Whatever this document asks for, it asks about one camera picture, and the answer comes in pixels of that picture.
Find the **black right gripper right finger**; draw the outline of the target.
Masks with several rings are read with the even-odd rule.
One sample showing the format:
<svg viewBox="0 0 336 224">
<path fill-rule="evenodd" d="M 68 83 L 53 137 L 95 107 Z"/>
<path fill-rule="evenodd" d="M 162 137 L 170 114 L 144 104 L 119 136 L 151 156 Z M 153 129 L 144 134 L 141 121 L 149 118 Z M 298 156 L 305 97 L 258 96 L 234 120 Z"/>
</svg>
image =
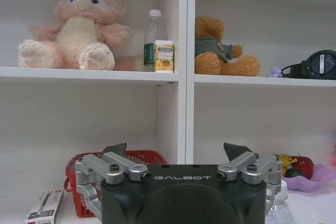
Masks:
<svg viewBox="0 0 336 224">
<path fill-rule="evenodd" d="M 266 209 L 268 214 L 274 205 L 275 196 L 281 191 L 282 162 L 276 155 L 260 157 L 246 146 L 223 144 L 229 159 L 217 167 L 217 178 L 221 182 L 231 182 L 241 175 L 249 185 L 266 183 Z"/>
</svg>

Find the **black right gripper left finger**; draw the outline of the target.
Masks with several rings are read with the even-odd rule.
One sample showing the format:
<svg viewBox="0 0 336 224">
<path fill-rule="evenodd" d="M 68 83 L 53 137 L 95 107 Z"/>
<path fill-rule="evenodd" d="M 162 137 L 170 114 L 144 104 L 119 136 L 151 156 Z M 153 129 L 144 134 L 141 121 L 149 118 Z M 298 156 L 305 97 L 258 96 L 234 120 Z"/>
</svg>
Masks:
<svg viewBox="0 0 336 224">
<path fill-rule="evenodd" d="M 75 171 L 76 191 L 99 220 L 102 220 L 101 201 L 93 183 L 105 180 L 109 185 L 118 185 L 125 176 L 135 182 L 147 182 L 151 178 L 145 164 L 135 163 L 115 152 L 79 156 L 75 162 Z"/>
</svg>

